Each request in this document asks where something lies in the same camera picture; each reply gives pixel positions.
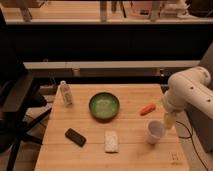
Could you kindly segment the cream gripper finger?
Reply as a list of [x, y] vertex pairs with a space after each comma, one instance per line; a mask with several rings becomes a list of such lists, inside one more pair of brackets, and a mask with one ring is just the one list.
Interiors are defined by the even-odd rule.
[[164, 114], [164, 127], [169, 130], [173, 127], [176, 121], [176, 116], [171, 113]]

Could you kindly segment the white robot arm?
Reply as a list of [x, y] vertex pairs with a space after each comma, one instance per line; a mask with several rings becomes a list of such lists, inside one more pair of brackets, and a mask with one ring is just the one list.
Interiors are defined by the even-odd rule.
[[169, 77], [169, 89], [162, 97], [166, 129], [173, 127], [177, 115], [185, 110], [187, 104], [193, 105], [213, 119], [213, 91], [208, 88], [210, 81], [210, 72], [199, 66], [174, 73]]

